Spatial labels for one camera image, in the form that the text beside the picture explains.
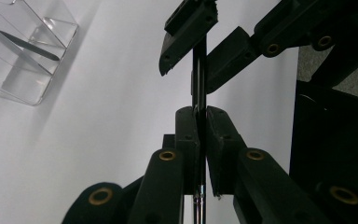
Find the clear plastic container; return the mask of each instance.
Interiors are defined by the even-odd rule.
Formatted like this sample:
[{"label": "clear plastic container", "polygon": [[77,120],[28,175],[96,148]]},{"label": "clear plastic container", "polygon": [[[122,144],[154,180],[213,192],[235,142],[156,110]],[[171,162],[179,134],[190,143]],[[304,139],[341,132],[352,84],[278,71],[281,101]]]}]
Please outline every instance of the clear plastic container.
[{"label": "clear plastic container", "polygon": [[0,0],[0,96],[39,104],[77,28],[61,0]]}]

